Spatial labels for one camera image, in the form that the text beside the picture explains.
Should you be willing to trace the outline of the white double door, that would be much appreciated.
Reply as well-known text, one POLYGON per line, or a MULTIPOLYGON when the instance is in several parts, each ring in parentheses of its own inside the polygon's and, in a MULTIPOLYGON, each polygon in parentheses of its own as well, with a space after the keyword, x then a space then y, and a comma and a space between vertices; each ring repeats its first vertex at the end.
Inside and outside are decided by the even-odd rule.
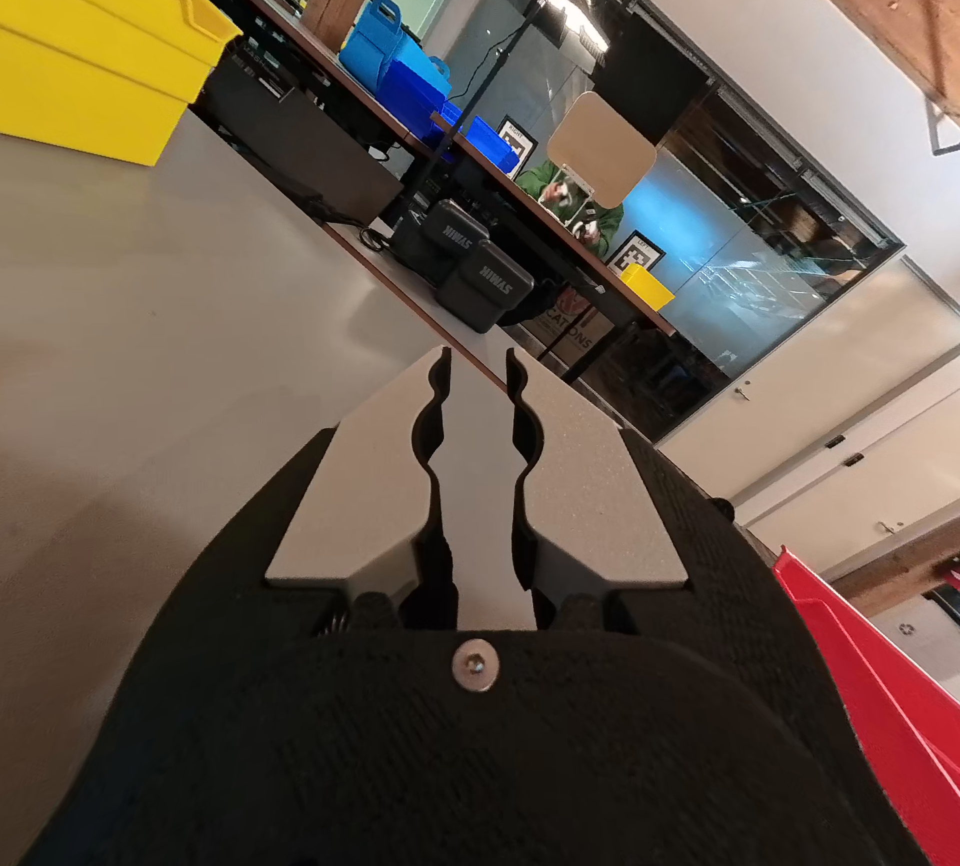
POLYGON ((954 348, 750 498, 742 494, 742 526, 815 572, 844 572, 950 510, 959 494, 958 368, 954 348))

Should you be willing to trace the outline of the wooden board stand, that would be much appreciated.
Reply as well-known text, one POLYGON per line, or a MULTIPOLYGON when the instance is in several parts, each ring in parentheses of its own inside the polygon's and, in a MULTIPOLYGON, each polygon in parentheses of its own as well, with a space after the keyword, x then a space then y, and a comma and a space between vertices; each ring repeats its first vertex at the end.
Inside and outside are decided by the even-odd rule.
POLYGON ((658 158, 657 148, 593 91, 571 105, 546 153, 606 209, 622 204, 658 158))

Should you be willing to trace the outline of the dark grey box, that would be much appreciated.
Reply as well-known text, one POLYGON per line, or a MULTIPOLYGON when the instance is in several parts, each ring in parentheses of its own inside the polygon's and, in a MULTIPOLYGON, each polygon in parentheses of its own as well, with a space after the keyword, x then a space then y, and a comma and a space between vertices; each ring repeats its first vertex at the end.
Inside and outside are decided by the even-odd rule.
POLYGON ((223 54, 194 111, 318 222, 367 227, 402 193, 401 182, 305 91, 244 47, 223 54))

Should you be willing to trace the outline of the printed cardboard box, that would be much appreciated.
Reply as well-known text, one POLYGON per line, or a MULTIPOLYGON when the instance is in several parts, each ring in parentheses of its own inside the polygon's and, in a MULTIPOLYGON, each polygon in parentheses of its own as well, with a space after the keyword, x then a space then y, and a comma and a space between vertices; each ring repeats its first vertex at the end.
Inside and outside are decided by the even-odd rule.
POLYGON ((507 329, 516 343, 567 382, 584 375, 626 332, 569 285, 549 308, 507 329))

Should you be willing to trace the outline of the yellow plastic bin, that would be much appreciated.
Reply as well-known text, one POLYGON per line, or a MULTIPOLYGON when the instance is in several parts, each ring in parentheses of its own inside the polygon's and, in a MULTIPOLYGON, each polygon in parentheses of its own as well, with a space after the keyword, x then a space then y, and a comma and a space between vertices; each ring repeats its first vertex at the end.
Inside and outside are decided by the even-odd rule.
POLYGON ((229 43, 209 0, 1 0, 2 133, 152 167, 229 43))

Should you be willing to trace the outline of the black hard case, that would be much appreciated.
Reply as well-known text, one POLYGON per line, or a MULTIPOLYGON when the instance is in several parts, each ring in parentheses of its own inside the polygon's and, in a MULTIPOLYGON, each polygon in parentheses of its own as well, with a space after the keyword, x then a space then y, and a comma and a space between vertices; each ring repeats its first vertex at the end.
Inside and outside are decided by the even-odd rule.
POLYGON ((438 285, 435 300, 471 330, 486 334, 534 285, 529 272, 490 240, 481 240, 438 285))
POLYGON ((418 204, 403 212, 389 239, 390 254, 431 287, 444 283, 480 242, 490 238, 484 224, 452 200, 423 211, 418 204))

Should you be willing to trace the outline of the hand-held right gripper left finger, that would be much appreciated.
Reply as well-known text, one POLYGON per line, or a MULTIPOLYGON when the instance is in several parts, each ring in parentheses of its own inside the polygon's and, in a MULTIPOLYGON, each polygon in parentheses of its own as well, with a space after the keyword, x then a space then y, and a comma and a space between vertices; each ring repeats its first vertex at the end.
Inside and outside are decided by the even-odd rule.
POLYGON ((439 346, 335 428, 266 570, 277 587, 387 597, 412 629, 453 630, 459 592, 430 460, 445 438, 452 351, 439 346))

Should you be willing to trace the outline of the black wall screen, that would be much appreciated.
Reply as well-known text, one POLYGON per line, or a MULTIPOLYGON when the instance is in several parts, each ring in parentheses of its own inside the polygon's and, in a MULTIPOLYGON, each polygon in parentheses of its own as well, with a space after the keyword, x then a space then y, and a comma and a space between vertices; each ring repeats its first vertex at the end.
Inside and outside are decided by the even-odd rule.
POLYGON ((658 145, 710 77, 647 22, 620 25, 591 73, 593 91, 653 145, 658 145))

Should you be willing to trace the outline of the white single door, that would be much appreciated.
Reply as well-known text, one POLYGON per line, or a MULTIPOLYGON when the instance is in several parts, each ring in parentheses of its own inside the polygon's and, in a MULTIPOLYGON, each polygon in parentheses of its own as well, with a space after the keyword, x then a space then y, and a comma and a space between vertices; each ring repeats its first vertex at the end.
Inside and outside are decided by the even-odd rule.
POLYGON ((736 499, 958 346, 958 298, 908 258, 878 268, 656 448, 736 499))

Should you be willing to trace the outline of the white recycling cabinet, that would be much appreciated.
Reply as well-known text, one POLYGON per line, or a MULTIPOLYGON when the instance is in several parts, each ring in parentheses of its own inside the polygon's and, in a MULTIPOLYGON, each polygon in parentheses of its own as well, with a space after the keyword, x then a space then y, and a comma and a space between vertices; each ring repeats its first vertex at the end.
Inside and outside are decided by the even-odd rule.
POLYGON ((959 627, 944 603, 916 596, 870 621, 945 692, 959 699, 959 627))

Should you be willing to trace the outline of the framed marker tag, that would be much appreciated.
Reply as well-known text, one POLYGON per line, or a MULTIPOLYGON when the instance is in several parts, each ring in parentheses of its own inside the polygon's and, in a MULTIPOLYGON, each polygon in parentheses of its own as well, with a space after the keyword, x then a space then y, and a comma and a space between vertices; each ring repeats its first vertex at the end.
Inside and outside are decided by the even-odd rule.
POLYGON ((606 259, 606 266, 617 276, 621 276, 633 265, 651 272, 666 253, 661 247, 647 239, 641 232, 634 230, 606 259))
POLYGON ((538 141, 509 115, 505 116, 499 124, 497 135, 517 156, 518 169, 526 163, 538 146, 538 141))

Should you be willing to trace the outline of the small yellow bin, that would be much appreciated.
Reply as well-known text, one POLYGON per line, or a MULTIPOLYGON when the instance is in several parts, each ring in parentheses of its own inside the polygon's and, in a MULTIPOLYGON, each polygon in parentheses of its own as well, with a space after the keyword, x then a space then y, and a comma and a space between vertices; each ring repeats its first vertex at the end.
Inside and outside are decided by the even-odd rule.
POLYGON ((641 264, 632 263, 623 272, 619 279, 635 295, 643 300, 655 312, 660 312, 671 303, 675 295, 654 275, 641 264))

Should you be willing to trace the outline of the blue plastic bin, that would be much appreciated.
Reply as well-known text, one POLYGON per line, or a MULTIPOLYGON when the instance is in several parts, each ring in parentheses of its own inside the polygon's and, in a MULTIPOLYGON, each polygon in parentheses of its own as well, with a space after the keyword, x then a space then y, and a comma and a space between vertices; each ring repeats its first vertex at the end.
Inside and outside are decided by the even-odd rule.
MULTIPOLYGON (((443 137, 447 132, 446 126, 453 126, 455 121, 461 117, 462 111, 455 104, 446 101, 442 104, 438 115, 442 118, 442 124, 439 127, 433 125, 431 131, 439 137, 443 137)), ((510 178, 514 177, 521 161, 520 156, 511 143, 482 118, 473 118, 459 134, 465 136, 467 141, 491 163, 494 163, 502 173, 510 178)))
POLYGON ((391 112, 396 112, 400 103, 414 101, 433 112, 442 109, 450 91, 446 62, 427 56, 410 36, 404 35, 381 71, 376 98, 391 112))

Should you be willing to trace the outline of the light blue tote caddy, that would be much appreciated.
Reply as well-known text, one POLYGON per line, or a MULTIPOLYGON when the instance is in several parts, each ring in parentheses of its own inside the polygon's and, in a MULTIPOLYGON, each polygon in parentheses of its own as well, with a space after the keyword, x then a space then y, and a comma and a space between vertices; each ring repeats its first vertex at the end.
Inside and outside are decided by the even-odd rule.
POLYGON ((374 95, 403 37, 401 8, 393 0, 370 0, 342 46, 340 64, 374 95))

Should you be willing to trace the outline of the red plastic bin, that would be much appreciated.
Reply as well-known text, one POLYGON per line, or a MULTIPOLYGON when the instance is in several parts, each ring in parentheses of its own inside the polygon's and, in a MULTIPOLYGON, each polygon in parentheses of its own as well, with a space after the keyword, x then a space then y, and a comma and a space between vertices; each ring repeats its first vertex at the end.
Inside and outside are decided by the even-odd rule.
POLYGON ((959 863, 959 704, 785 547, 773 572, 885 794, 932 864, 959 863))

